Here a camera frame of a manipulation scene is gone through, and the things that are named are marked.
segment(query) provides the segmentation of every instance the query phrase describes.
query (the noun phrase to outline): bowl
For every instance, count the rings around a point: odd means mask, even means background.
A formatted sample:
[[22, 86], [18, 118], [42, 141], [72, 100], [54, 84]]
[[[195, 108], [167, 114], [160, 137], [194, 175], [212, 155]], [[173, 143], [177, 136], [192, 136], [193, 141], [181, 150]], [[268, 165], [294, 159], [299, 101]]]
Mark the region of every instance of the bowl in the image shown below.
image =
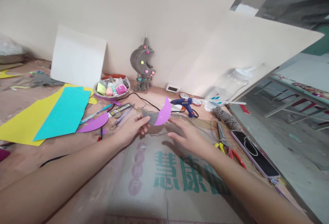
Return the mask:
[[[103, 79], [102, 81], [104, 81], [106, 84], [108, 83], [109, 79]], [[98, 93], [96, 91], [97, 89], [97, 85], [98, 85], [98, 82], [94, 85], [94, 93], [95, 95], [97, 95], [98, 97], [100, 97], [101, 99], [105, 99], [105, 100], [113, 100], [115, 101], [116, 99], [120, 99], [120, 98], [123, 98], [125, 95], [127, 95], [129, 93], [129, 90], [130, 90], [130, 82], [129, 81], [126, 81], [126, 80], [123, 80], [123, 83], [124, 85], [127, 87], [127, 92], [126, 93], [123, 93], [121, 95], [117, 95], [117, 96], [105, 96], [105, 95], [102, 95], [100, 93]]]

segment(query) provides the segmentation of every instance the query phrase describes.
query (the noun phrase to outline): phone case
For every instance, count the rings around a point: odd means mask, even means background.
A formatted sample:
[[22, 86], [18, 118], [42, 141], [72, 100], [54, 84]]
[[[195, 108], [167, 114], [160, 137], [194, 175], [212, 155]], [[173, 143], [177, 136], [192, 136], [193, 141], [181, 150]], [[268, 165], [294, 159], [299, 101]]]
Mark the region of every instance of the phone case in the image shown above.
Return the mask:
[[264, 176], [265, 178], [278, 178], [281, 175], [278, 172], [278, 175], [275, 176], [267, 176], [266, 173], [263, 171], [263, 169], [258, 165], [258, 163], [254, 160], [254, 158], [250, 155], [249, 151], [244, 147], [244, 145], [240, 142], [240, 140], [235, 136], [235, 134], [233, 132], [239, 132], [239, 131], [231, 131], [231, 135], [233, 136], [233, 138], [236, 140], [236, 142], [240, 145], [240, 147], [243, 149], [243, 151], [246, 153], [246, 155], [249, 157], [249, 159], [252, 161], [252, 163], [255, 165], [255, 167], [258, 169], [258, 171], [261, 173], [262, 176]]

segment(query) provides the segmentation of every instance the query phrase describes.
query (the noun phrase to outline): tabletop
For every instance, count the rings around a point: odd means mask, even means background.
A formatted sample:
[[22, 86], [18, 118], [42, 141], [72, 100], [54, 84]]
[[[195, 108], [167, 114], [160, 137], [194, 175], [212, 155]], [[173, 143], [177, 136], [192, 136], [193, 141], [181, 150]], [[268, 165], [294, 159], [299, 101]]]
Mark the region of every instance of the tabletop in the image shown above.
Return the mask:
[[[49, 73], [47, 68], [49, 62], [44, 61], [30, 61], [24, 66], [12, 69], [9, 72], [22, 73], [28, 76], [30, 71], [43, 71]], [[13, 116], [24, 110], [36, 100], [45, 98], [55, 93], [60, 86], [57, 87], [36, 87], [31, 89], [18, 89], [2, 91], [6, 87], [13, 84], [16, 77], [2, 79], [0, 84], [0, 125], [11, 119]], [[170, 94], [165, 89], [159, 87], [151, 87], [150, 90], [145, 92], [137, 92], [138, 95], [153, 105], [161, 108], [164, 104], [165, 96], [169, 99], [178, 99], [179, 94]], [[135, 104], [135, 109], [142, 108], [146, 102], [141, 100], [136, 95], [131, 95], [122, 100], [125, 103]], [[92, 114], [108, 104], [107, 101], [99, 99], [96, 105], [89, 104], [85, 111], [85, 116]], [[147, 106], [149, 110], [155, 110], [151, 106]], [[214, 126], [217, 131], [217, 124], [211, 112], [205, 110], [202, 106], [193, 106], [193, 109], [199, 114], [199, 120], [207, 121], [208, 124]], [[110, 131], [110, 127], [114, 123], [114, 118], [110, 118], [108, 123], [104, 126], [107, 133], [104, 138], [111, 136], [115, 131]], [[222, 126], [228, 144], [238, 153], [243, 162], [245, 163], [249, 172], [273, 188], [269, 181], [261, 176], [255, 166], [249, 160], [247, 155], [243, 152], [241, 147], [235, 142], [230, 134], [230, 130], [226, 126]], [[47, 139], [40, 146], [28, 146], [21, 144], [14, 144], [7, 150], [11, 155], [0, 163], [0, 189], [5, 188], [9, 184], [24, 177], [32, 171], [38, 169], [45, 161], [58, 157], [61, 155], [74, 153], [88, 145], [97, 142], [99, 137], [99, 129], [88, 133], [75, 133], [65, 136]], [[115, 182], [118, 181], [121, 174], [121, 168], [125, 160], [126, 150], [121, 151], [115, 158], [106, 164], [93, 178], [86, 182], [68, 201], [58, 209], [48, 220], [48, 223], [103, 223], [106, 215], [106, 205], [104, 201], [105, 192], [113, 190]], [[295, 199], [291, 196], [286, 187], [280, 182], [279, 189], [285, 196], [301, 211]]]
[[292, 80], [289, 80], [289, 79], [284, 79], [284, 78], [283, 79], [280, 79], [280, 77], [274, 76], [274, 75], [273, 76], [270, 76], [269, 78], [271, 80], [274, 80], [274, 81], [277, 81], [279, 83], [282, 83], [282, 84], [284, 84], [286, 86], [289, 86], [290, 88], [296, 90], [297, 92], [301, 92], [304, 95], [310, 96], [311, 98], [314, 98], [314, 99], [318, 100], [319, 102], [323, 102], [325, 104], [329, 104], [329, 100], [327, 98], [315, 96], [312, 93], [310, 93], [310, 92], [308, 92], [308, 91], [306, 91], [306, 90], [304, 90], [302, 88], [299, 88], [299, 87], [297, 87], [295, 85], [292, 85], [292, 83], [295, 83], [295, 81], [292, 81]]

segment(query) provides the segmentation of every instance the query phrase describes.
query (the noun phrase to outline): white bottle cap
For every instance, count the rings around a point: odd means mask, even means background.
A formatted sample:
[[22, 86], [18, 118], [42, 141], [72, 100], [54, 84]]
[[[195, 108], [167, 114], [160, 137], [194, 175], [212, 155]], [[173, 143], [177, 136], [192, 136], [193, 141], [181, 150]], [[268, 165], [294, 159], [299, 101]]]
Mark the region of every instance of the white bottle cap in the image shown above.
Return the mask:
[[248, 70], [244, 70], [241, 68], [236, 68], [233, 72], [232, 75], [234, 77], [243, 79], [243, 80], [250, 80], [253, 77], [253, 74], [251, 72], [249, 72]]

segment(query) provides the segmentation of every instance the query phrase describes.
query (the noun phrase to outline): blue glue gun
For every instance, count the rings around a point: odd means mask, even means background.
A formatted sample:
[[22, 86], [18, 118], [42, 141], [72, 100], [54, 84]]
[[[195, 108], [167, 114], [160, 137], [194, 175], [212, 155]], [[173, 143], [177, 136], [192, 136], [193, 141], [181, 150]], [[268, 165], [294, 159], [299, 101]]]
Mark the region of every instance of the blue glue gun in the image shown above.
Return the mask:
[[172, 100], [170, 103], [173, 105], [182, 105], [188, 111], [188, 116], [190, 118], [195, 117], [195, 114], [194, 114], [192, 108], [190, 107], [190, 105], [192, 104], [192, 98], [176, 99], [176, 100]]

